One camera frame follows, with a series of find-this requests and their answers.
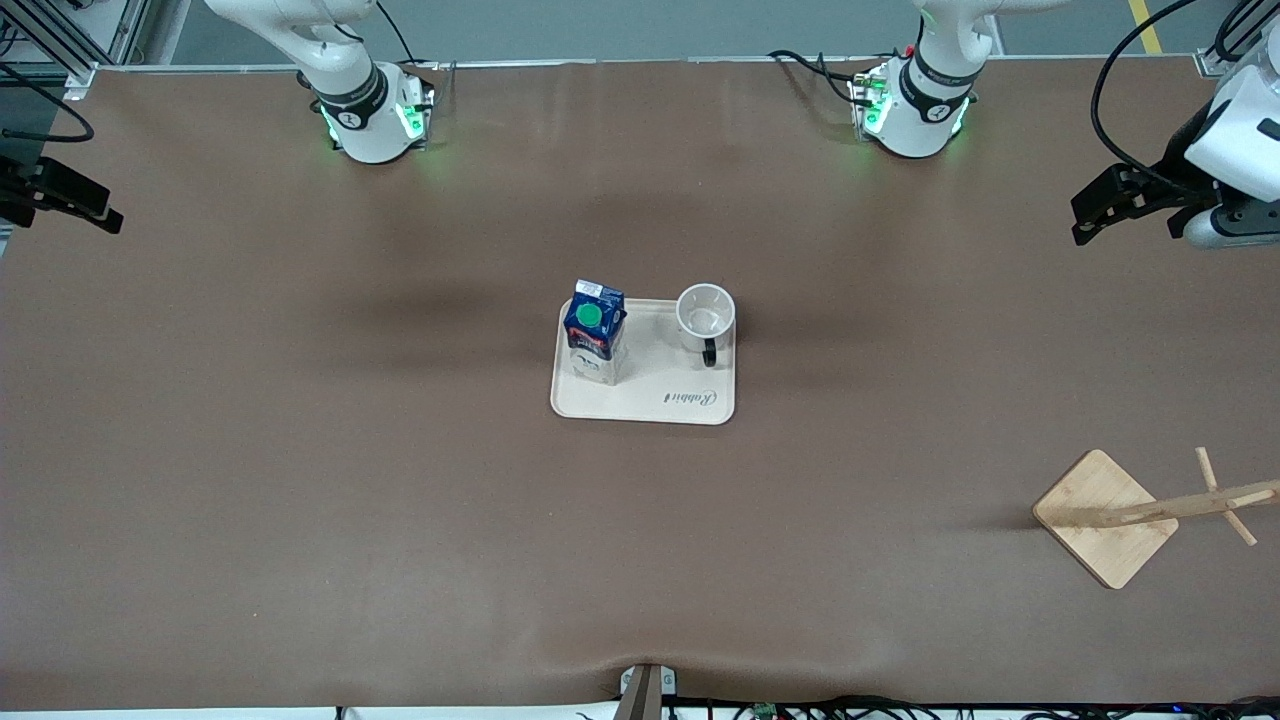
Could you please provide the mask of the white smiley mug black handle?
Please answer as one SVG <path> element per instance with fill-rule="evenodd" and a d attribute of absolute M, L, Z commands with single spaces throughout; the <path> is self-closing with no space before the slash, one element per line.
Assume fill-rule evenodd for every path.
<path fill-rule="evenodd" d="M 680 343 L 704 368 L 727 359 L 737 320 L 733 296 L 723 287 L 699 283 L 687 287 L 675 306 Z"/>

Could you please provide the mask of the blue milk carton green cap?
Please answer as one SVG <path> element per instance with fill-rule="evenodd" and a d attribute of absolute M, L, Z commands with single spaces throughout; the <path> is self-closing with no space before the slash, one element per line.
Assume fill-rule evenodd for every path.
<path fill-rule="evenodd" d="M 626 296 L 621 290 L 577 279 L 562 318 L 570 370 L 616 386 L 623 374 Z"/>

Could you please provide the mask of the wooden cup rack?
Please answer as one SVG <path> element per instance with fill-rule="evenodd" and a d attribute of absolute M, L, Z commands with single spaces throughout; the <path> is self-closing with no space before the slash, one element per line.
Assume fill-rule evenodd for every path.
<path fill-rule="evenodd" d="M 1157 500 L 1103 450 L 1074 462 L 1033 505 L 1033 518 L 1105 588 L 1120 591 L 1188 518 L 1221 516 L 1248 544 L 1238 512 L 1280 505 L 1280 479 L 1224 488 L 1210 455 L 1196 448 L 1204 492 Z"/>

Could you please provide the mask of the beige plastic tray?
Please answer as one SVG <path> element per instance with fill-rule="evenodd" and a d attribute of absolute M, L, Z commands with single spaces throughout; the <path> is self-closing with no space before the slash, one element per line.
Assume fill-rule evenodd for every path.
<path fill-rule="evenodd" d="M 586 379 L 570 365 L 562 324 L 556 324 L 550 406 L 566 418 L 668 424 L 721 425 L 736 404 L 733 325 L 707 366 L 684 342 L 676 301 L 630 299 L 623 328 L 621 374 L 608 386 Z"/>

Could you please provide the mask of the aluminium frame profile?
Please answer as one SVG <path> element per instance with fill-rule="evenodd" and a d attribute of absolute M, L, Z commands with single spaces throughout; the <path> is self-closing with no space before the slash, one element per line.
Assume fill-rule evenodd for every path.
<path fill-rule="evenodd" d="M 154 0 L 0 0 L 0 61 L 29 79 L 63 79 L 79 101 L 99 70 L 140 49 Z"/>

